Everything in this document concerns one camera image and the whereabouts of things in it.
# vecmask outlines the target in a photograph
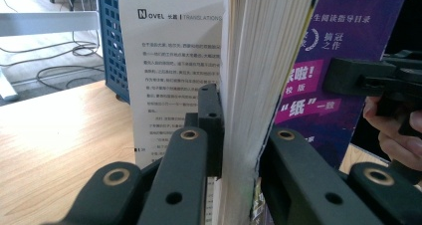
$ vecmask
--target purple book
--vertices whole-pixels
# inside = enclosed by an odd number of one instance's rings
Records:
[[[339,168],[364,97],[326,93],[331,58],[379,61],[404,0],[318,0],[283,92],[275,124],[300,132]]]

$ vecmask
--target person's hand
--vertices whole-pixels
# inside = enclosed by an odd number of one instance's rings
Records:
[[[377,116],[380,98],[367,97],[363,117],[380,133],[379,145],[391,159],[397,160],[409,168],[422,171],[422,139],[406,136],[398,132],[401,126],[399,117]],[[422,110],[410,115],[410,125],[422,132]]]

